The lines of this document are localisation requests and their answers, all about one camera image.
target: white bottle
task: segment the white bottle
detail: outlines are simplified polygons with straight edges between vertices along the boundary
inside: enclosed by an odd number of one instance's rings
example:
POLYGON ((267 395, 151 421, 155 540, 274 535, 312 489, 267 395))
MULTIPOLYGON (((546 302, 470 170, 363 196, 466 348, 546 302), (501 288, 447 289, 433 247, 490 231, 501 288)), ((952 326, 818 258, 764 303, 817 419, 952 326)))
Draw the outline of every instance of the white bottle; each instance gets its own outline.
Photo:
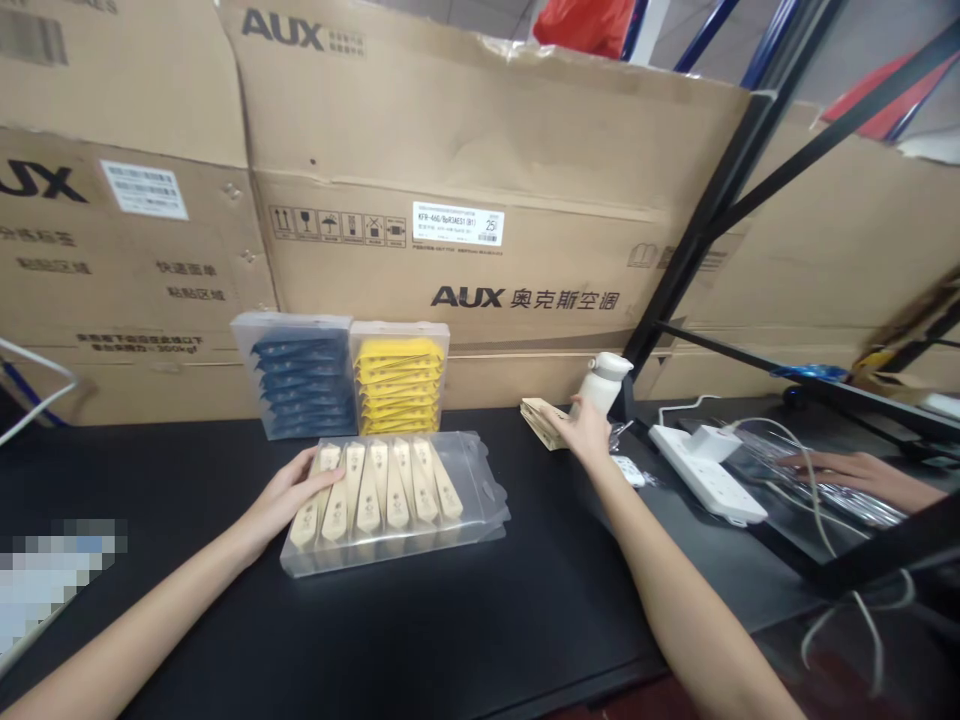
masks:
MULTIPOLYGON (((593 403, 600 414, 606 417, 613 401, 620 394, 624 376, 633 370, 633 363, 619 355, 603 352, 590 358, 588 367, 590 372, 580 385, 579 395, 585 401, 593 403)), ((576 418, 579 410, 580 406, 574 405, 570 409, 570 417, 576 418)))

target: cardboard box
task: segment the cardboard box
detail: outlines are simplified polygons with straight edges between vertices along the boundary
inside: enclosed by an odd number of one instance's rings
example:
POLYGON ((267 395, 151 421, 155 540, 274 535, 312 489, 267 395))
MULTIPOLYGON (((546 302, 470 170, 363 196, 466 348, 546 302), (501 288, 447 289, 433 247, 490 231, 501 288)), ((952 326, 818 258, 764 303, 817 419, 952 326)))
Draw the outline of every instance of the cardboard box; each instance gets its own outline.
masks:
POLYGON ((905 405, 920 405, 934 391, 915 375, 872 372, 855 376, 853 386, 905 405))
MULTIPOLYGON (((796 149, 822 128, 784 123, 772 144, 796 149)), ((684 326, 785 365, 851 368, 960 263, 957 197, 960 168, 849 137, 757 211, 684 326)), ((672 343, 666 354, 651 390, 658 399, 763 395, 789 385, 687 343, 672 343)), ((960 390, 955 351, 931 349, 910 372, 960 390)))
POLYGON ((549 387, 623 349, 748 102, 362 3, 221 18, 282 309, 449 324, 448 408, 561 401, 549 387))
MULTIPOLYGON (((83 377, 54 410, 255 416, 229 322, 276 302, 213 7, 6 5, 0 86, 0 335, 83 377)), ((40 395, 63 385, 17 367, 40 395)))

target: orange object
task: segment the orange object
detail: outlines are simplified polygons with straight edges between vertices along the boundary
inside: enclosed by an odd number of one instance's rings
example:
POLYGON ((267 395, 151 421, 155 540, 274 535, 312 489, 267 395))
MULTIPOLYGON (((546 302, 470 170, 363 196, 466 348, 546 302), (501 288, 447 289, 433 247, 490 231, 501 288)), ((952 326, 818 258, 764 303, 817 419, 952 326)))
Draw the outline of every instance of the orange object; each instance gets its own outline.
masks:
POLYGON ((634 0, 550 0, 533 26, 541 45, 620 59, 634 0))

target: yellow packet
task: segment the yellow packet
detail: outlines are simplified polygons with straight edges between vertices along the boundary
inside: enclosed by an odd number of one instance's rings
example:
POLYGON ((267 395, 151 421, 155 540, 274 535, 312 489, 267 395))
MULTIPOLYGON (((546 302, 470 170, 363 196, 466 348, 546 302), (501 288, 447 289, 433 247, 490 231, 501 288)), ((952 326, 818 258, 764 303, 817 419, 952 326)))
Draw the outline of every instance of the yellow packet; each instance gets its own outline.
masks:
POLYGON ((434 406, 426 407, 387 407, 387 408, 364 408, 361 417, 370 420, 385 420, 387 418, 404 420, 430 420, 437 414, 437 408, 434 406))
POLYGON ((428 338, 364 340, 357 353, 356 367, 377 370, 411 364, 413 367, 431 367, 443 364, 443 351, 428 338))
POLYGON ((437 395, 440 391, 440 382, 426 383, 374 383, 362 385, 360 394, 370 398, 384 397, 425 397, 437 395))
POLYGON ((388 407, 429 407, 440 402, 440 393, 428 395, 387 395, 386 397, 365 397, 365 409, 379 409, 388 407))
POLYGON ((362 385, 377 385, 379 383, 408 384, 421 382, 439 382, 443 370, 436 368, 423 368, 421 370, 408 370, 406 368, 381 368, 380 370, 358 370, 357 380, 362 385))
POLYGON ((440 423, 436 420, 364 420, 360 426, 361 435, 397 434, 414 432, 437 432, 440 423))

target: plastic container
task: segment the plastic container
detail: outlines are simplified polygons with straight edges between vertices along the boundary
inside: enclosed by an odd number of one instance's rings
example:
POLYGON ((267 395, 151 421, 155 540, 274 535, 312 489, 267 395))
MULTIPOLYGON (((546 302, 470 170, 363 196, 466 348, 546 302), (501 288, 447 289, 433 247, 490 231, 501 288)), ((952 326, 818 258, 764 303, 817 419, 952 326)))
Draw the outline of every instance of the plastic container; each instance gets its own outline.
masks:
POLYGON ((506 535, 507 493, 476 433, 321 440, 311 473, 346 476, 309 500, 280 564, 303 577, 506 535))
POLYGON ((356 434, 350 320, 249 312, 230 323, 268 439, 356 434))
POLYGON ((355 322, 350 355, 360 434, 439 430, 449 350, 443 323, 355 322))

